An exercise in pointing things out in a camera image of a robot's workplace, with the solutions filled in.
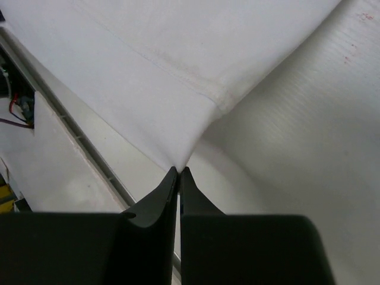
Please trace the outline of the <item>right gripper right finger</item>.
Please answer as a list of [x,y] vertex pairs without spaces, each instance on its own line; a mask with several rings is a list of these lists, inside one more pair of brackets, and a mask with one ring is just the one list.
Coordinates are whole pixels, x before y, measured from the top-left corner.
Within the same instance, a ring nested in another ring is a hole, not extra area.
[[305,216],[225,214],[180,176],[183,284],[334,284],[320,235]]

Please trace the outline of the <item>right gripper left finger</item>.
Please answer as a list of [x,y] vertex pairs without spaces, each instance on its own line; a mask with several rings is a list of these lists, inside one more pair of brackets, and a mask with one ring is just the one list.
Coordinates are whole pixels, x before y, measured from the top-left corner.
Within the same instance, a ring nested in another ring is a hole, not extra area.
[[121,213],[1,215],[2,284],[170,284],[178,173]]

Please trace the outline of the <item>white skirt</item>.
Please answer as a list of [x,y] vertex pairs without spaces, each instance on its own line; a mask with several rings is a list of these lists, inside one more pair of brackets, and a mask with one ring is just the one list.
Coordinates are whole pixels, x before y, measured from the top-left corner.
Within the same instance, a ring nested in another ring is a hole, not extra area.
[[5,28],[159,166],[299,47],[337,1],[2,1]]

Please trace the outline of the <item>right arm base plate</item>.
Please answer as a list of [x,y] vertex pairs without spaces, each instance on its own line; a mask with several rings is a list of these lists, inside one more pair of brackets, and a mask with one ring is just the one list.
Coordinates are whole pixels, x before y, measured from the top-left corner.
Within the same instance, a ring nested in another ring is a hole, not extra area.
[[34,129],[35,90],[1,47],[1,99],[7,98],[8,113],[15,120],[1,118],[2,124]]

